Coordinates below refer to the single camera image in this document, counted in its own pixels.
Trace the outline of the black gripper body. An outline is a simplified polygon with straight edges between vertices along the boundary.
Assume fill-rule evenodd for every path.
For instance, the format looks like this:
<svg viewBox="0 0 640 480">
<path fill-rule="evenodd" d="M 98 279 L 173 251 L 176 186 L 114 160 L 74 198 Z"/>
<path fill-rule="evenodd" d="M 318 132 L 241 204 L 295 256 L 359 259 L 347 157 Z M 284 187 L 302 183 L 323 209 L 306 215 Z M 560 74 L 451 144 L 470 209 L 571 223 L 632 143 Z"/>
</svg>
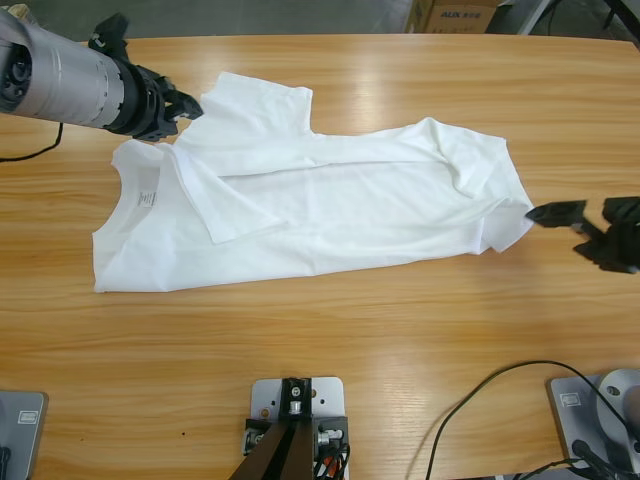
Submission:
<svg viewBox="0 0 640 480">
<path fill-rule="evenodd" d="M 596 231 L 591 240 L 596 245 L 638 245 L 639 244 L 639 198 L 610 197 L 604 200 L 603 218 L 609 228 Z"/>
<path fill-rule="evenodd" d="M 114 134 L 160 141 L 177 133 L 177 89 L 168 77 L 125 62 L 117 62 L 124 86 L 123 101 L 112 121 Z"/>
</svg>

